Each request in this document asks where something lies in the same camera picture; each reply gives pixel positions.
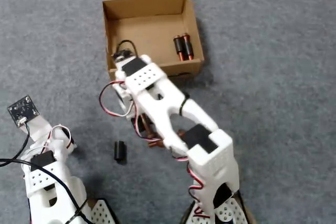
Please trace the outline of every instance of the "red wire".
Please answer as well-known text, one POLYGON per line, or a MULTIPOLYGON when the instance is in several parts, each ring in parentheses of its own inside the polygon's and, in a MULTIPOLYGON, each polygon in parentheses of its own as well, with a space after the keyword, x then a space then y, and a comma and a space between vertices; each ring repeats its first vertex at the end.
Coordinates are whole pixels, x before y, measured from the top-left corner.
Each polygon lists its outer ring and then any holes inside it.
MULTIPOLYGON (((202 190, 204 188, 204 184, 203 182, 191 171, 191 169, 189 168, 189 162, 187 164, 187 172, 190 174, 190 176, 196 180, 197 183, 199 183, 198 185, 192 185, 189 187, 188 189, 188 193, 190 194, 190 196, 195 199, 197 202, 200 202, 200 200, 198 198, 196 198, 194 195, 192 195, 192 193, 190 192, 190 190, 202 190)), ((202 215, 201 213, 203 213, 203 210, 200 207, 196 207, 196 209, 194 210, 194 217, 203 217, 203 218, 210 218, 210 216, 208 215, 202 215)))
POLYGON ((107 85, 101 90, 101 92, 100 92, 100 94, 99 94, 99 104, 100 104, 101 108, 102 108, 107 114, 109 114, 109 115, 111 115, 111 116, 117 116, 117 117, 120 117, 119 114, 113 113, 112 111, 108 110, 108 109, 104 106, 104 104, 102 103, 102 101, 101 101, 101 97, 102 97, 102 95, 103 95, 105 89, 106 89, 108 86, 113 85, 113 84, 116 84, 116 83, 123 84, 123 83, 125 83, 125 82, 124 82, 124 81, 111 81, 109 84, 107 84, 107 85))

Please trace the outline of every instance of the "open cardboard box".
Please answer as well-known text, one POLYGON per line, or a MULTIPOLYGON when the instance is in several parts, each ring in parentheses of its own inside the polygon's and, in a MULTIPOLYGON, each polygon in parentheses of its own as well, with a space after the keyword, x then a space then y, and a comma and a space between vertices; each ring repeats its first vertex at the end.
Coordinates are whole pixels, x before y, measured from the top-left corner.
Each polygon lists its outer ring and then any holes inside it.
MULTIPOLYGON (((117 44, 129 39, 138 54, 149 55, 169 77, 194 76, 204 56, 191 0, 105 0, 103 1, 108 72, 115 79, 112 59, 117 44), (194 59, 180 61, 173 38, 188 33, 194 59)), ((125 43, 121 48, 131 48, 125 43)))

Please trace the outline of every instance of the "copper battery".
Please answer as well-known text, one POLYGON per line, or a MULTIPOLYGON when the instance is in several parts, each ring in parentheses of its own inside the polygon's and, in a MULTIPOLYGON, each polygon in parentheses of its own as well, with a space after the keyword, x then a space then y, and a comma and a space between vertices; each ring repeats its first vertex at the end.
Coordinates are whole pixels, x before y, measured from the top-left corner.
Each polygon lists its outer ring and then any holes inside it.
POLYGON ((194 59, 194 50, 190 42, 190 35, 185 33, 182 35, 182 38, 184 42, 184 48, 185 48, 186 54, 188 55, 189 60, 194 59))
POLYGON ((183 56, 183 38, 179 35, 174 37, 174 44, 175 44, 175 49, 176 53, 180 58, 180 61, 184 61, 184 56, 183 56))

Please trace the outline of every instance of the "black cable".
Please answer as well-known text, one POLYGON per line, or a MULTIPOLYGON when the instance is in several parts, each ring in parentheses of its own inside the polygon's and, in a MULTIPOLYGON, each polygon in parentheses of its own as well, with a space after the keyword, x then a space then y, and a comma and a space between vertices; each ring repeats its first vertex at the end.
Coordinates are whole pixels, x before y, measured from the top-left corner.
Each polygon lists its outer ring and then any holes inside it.
POLYGON ((31 162, 25 161, 25 160, 21 160, 21 159, 11 159, 11 158, 0 158, 0 162, 5 162, 5 163, 17 163, 17 164, 24 164, 24 165, 29 165, 31 167, 34 167, 38 170, 40 170, 41 172, 44 172, 45 174, 49 175, 50 177, 52 177, 54 180, 56 180, 63 188, 64 190, 67 192, 70 200, 72 201, 73 205, 76 208, 76 211, 79 211, 78 215, 88 224, 94 224, 92 223, 90 220, 88 220, 88 218, 86 218, 86 216, 81 212, 79 205, 77 204, 74 196, 72 195, 69 187, 67 187, 66 184, 64 184, 64 182, 62 180, 60 180, 56 175, 54 175, 53 173, 51 173, 50 171, 44 169, 43 167, 39 166, 39 165, 35 165, 31 162))
POLYGON ((32 218, 32 217, 31 217, 31 216, 32 216, 32 213, 31 213, 31 210, 30 210, 30 201, 29 201, 29 199, 28 199, 28 207, 29 207, 29 224, 32 224, 32 223, 31 223, 31 222, 32 222, 32 221, 31 221, 31 220, 32 220, 32 219, 31 219, 31 218, 32 218))
POLYGON ((182 116, 182 109, 183 109, 183 106, 184 104, 186 103, 186 101, 190 98, 190 95, 186 92, 184 92, 184 100, 183 102, 181 103, 181 106, 180 106, 180 109, 179 109, 179 115, 182 116))
POLYGON ((76 210, 75 214, 67 221, 65 222, 65 224, 70 224, 70 222, 72 222, 78 215, 79 213, 82 211, 83 207, 85 206, 85 204, 88 202, 88 199, 86 199, 83 204, 79 207, 78 210, 76 210))
POLYGON ((27 136, 26 136, 25 141, 23 142, 23 145, 21 146, 21 149, 15 154, 14 157, 10 158, 8 162, 4 162, 4 163, 0 164, 0 167, 4 167, 4 166, 6 166, 6 165, 9 165, 9 164, 11 163, 11 160, 15 160, 15 159, 17 159, 17 157, 20 156, 21 153, 23 152, 23 150, 26 148, 27 143, 28 143, 28 140, 29 140, 29 138, 30 138, 30 131, 29 131, 29 126, 28 126, 28 124, 25 123, 25 125, 26 125, 26 129, 27 129, 27 132, 28 132, 28 133, 27 133, 27 136))
POLYGON ((250 224, 250 221, 248 219, 247 212, 246 212, 246 209, 245 209, 244 201, 243 201, 242 195, 240 194, 240 190, 237 191, 237 195, 238 195, 238 198, 240 200, 240 203, 242 204, 242 208, 243 208, 243 212, 245 214, 247 224, 250 224))
POLYGON ((121 46, 122 44, 126 43, 126 42, 128 42, 128 43, 130 43, 130 44, 132 45, 135 55, 136 55, 137 57, 139 57, 138 52, 137 52, 136 47, 135 47, 135 44, 133 43, 133 41, 131 41, 131 40, 129 40, 129 39, 124 39, 124 40, 120 41, 120 42, 118 43, 118 45, 117 45, 116 52, 119 52, 120 46, 121 46))

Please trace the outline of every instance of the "white plastic part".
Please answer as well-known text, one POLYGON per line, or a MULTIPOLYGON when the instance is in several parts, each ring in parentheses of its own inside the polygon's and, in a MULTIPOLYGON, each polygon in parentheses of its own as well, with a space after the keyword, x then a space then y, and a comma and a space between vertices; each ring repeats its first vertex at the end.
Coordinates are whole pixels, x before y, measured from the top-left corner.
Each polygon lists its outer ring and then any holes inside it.
POLYGON ((235 193, 239 189, 239 172, 231 137, 218 129, 211 133, 209 138, 218 146, 214 151, 207 153, 197 144, 187 152, 187 155, 192 171, 204 182, 202 190, 193 191, 194 196, 201 201, 198 205, 214 222, 213 199, 217 189, 226 183, 235 193))
POLYGON ((91 222, 95 224, 116 224, 104 200, 98 200, 91 210, 91 222))
MULTIPOLYGON (((186 224, 213 224, 208 218, 194 216, 197 204, 194 205, 186 224)), ((247 224, 246 216, 238 202, 231 198, 215 209, 218 219, 224 223, 233 222, 233 224, 247 224)))
MULTIPOLYGON (((41 115, 35 117, 28 122, 30 138, 36 142, 39 139, 45 137, 49 134, 51 130, 51 125, 47 120, 45 120, 41 115)), ((27 133, 26 126, 21 126, 20 129, 27 133)))
POLYGON ((148 65, 128 77, 125 77, 122 71, 125 62, 120 62, 118 65, 118 76, 124 78, 120 80, 125 81, 127 88, 125 92, 130 94, 138 108, 154 123, 165 147, 180 155, 188 156, 191 170, 204 183, 203 189, 193 190, 194 196, 201 201, 198 205, 214 223, 213 199, 218 188, 226 183, 232 194, 239 189, 238 165, 234 158, 232 139, 218 128, 214 120, 195 101, 185 100, 185 95, 155 63, 151 62, 149 56, 142 55, 140 58, 148 65), (218 146, 211 153, 206 152, 198 144, 189 150, 173 130, 170 115, 178 114, 183 102, 185 103, 182 107, 182 116, 203 125, 211 132, 209 139, 218 146))
MULTIPOLYGON (((150 62, 149 56, 142 55, 141 59, 148 65, 126 77, 125 85, 138 107, 155 124, 165 147, 180 155, 185 155, 188 148, 173 130, 170 122, 170 115, 179 113, 185 95, 155 63, 150 62), (155 91, 159 91, 163 99, 158 100, 152 91, 146 89, 151 85, 154 86, 155 91)), ((192 99, 185 102, 182 114, 195 123, 203 124, 210 131, 218 129, 217 124, 192 99)))
MULTIPOLYGON (((86 191, 82 181, 70 174, 65 161, 75 148, 70 145, 70 139, 60 127, 56 127, 50 139, 48 139, 51 125, 42 117, 38 116, 28 122, 30 132, 35 143, 24 152, 21 159, 30 159, 41 153, 46 146, 54 154, 55 162, 44 166, 44 169, 56 175, 67 185, 79 206, 86 200, 86 191)), ((27 197, 30 202, 31 220, 33 224, 63 224, 75 214, 75 207, 64 188, 49 175, 40 170, 31 171, 30 166, 22 165, 25 173, 27 197)), ((86 204, 82 212, 91 218, 90 208, 86 204)), ((71 224, 86 223, 81 217, 76 217, 71 224)))

